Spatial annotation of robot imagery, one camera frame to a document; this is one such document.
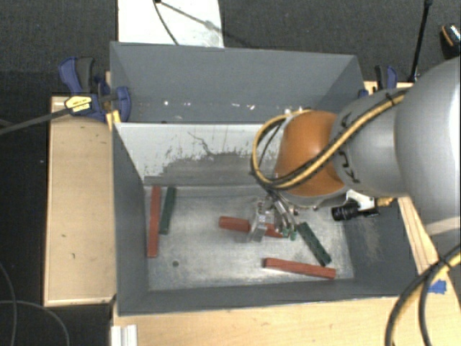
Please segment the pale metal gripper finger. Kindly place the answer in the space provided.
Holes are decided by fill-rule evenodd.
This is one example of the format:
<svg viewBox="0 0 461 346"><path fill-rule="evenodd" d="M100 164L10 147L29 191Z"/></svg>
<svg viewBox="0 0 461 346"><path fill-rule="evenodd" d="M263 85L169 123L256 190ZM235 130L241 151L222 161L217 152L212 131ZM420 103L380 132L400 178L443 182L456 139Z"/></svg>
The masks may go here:
<svg viewBox="0 0 461 346"><path fill-rule="evenodd" d="M267 211L268 207L266 200L258 200L255 207L254 217L254 224L256 226L260 226L266 223Z"/></svg>
<svg viewBox="0 0 461 346"><path fill-rule="evenodd" d="M247 234L247 242L261 242L267 232L267 227L262 224L250 228L250 231Z"/></svg>

